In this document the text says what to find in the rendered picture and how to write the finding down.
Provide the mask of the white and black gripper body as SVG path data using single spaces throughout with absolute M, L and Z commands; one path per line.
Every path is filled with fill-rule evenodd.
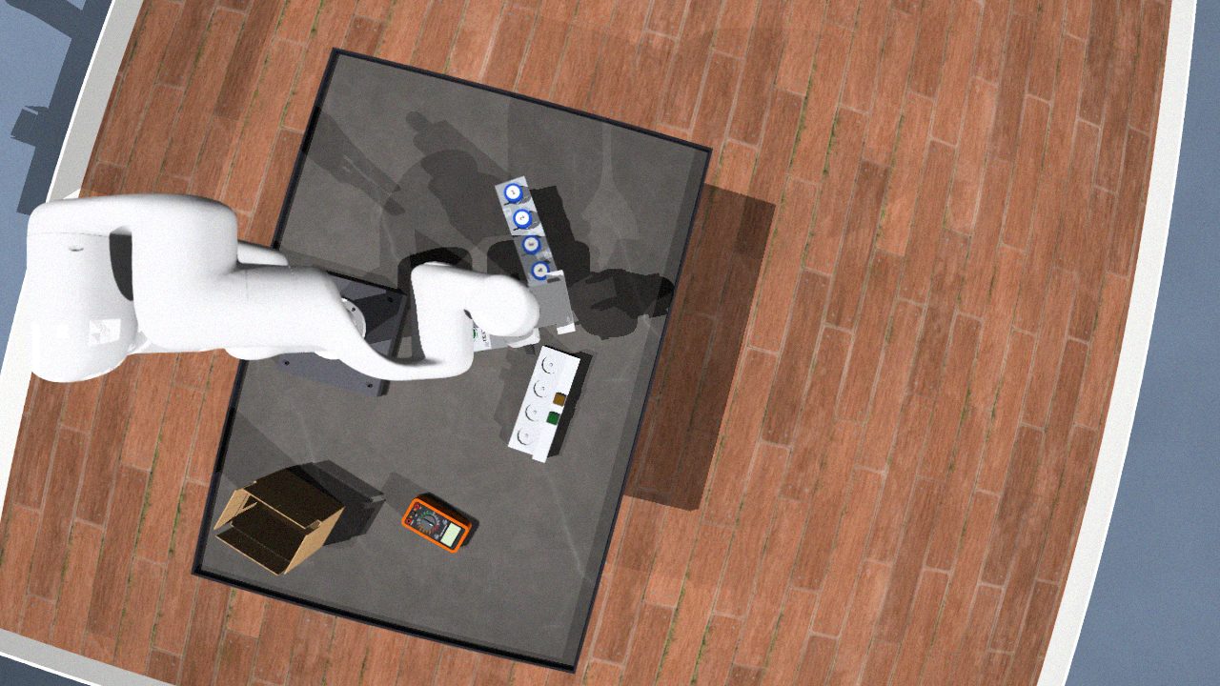
M 523 280 L 518 281 L 521 281 L 521 283 L 525 284 L 526 288 L 529 287 L 529 284 L 526 281 Z M 508 343 L 508 345 L 512 348 L 518 348 L 522 345 L 536 344 L 538 343 L 538 341 L 540 341 L 540 338 L 538 330 L 532 330 L 531 332 L 523 334 L 522 337 L 504 337 L 504 341 Z

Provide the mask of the orange digital multimeter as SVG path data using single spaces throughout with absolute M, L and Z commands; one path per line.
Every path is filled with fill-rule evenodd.
M 401 524 L 451 553 L 458 552 L 472 527 L 467 518 L 448 511 L 445 507 L 423 494 L 416 496 Z

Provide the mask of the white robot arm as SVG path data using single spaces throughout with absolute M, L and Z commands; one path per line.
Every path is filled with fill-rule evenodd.
M 425 262 L 410 298 L 414 356 L 388 356 L 364 339 L 361 309 L 327 271 L 238 239 L 221 201 L 66 198 L 28 220 L 26 359 L 52 382 L 102 376 L 128 354 L 209 349 L 246 360 L 318 352 L 371 377 L 442 378 L 475 363 L 475 323 L 498 337 L 576 331 L 562 270 L 526 288 L 510 273 Z

